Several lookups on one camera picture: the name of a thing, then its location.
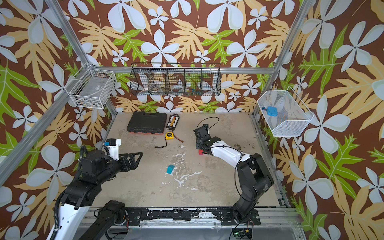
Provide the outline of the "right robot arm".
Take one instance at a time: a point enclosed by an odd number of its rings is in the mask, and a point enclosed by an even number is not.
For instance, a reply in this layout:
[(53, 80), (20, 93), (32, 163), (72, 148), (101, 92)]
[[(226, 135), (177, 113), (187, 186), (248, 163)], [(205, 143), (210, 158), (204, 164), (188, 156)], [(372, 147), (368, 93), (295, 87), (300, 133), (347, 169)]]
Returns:
[(238, 224), (246, 222), (252, 217), (252, 211), (261, 196), (274, 185), (274, 179), (263, 157), (257, 153), (243, 153), (218, 137), (212, 138), (208, 124), (196, 128), (194, 134), (198, 150), (220, 158), (234, 167), (242, 191), (233, 206), (233, 216)]

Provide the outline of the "teal block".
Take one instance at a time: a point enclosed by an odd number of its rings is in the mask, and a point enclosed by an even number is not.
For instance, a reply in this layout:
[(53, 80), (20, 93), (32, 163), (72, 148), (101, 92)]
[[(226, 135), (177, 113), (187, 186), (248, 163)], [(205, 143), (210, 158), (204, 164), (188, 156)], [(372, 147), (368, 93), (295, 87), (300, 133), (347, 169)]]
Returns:
[(174, 165), (169, 165), (167, 167), (167, 174), (172, 175), (174, 168), (175, 168)]

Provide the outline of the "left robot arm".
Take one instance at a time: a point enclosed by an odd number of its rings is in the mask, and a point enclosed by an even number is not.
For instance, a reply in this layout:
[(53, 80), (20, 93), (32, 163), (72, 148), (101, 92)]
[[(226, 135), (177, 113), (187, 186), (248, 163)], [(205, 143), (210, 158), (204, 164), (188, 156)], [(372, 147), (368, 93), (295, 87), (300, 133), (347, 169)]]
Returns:
[[(79, 166), (72, 182), (58, 196), (54, 207), (54, 226), (49, 240), (71, 240), (85, 214), (102, 190), (102, 184), (120, 172), (135, 170), (143, 157), (142, 152), (118, 154), (117, 160), (102, 150), (89, 152), (81, 146)], [(111, 200), (99, 211), (94, 223), (81, 236), (82, 240), (99, 240), (110, 227), (127, 221), (126, 206)]]

